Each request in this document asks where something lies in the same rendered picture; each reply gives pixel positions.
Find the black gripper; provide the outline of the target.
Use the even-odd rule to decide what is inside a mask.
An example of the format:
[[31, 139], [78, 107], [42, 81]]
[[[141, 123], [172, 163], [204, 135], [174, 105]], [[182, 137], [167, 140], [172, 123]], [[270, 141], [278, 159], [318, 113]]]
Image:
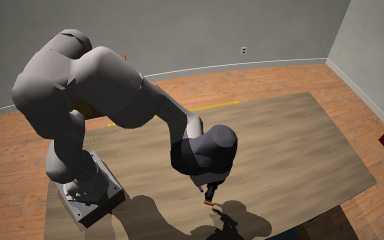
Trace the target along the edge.
[[226, 178], [224, 180], [221, 180], [221, 181], [215, 181], [215, 182], [211, 182], [211, 183], [207, 184], [208, 189], [207, 189], [206, 193], [204, 194], [205, 195], [205, 201], [212, 202], [215, 190], [217, 190], [218, 185], [222, 184], [225, 180], [226, 180]]

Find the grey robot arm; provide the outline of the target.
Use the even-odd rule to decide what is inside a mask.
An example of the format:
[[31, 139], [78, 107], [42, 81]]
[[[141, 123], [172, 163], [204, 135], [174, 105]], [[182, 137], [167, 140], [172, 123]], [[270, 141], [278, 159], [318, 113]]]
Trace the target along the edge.
[[68, 201], [98, 202], [108, 175], [83, 148], [85, 117], [73, 110], [85, 100], [124, 129], [142, 127], [155, 115], [170, 132], [172, 167], [196, 187], [229, 176], [238, 148], [236, 133], [214, 125], [204, 134], [201, 118], [150, 83], [121, 56], [86, 35], [65, 29], [31, 58], [11, 91], [16, 108], [36, 133], [49, 139], [45, 173], [63, 184]]

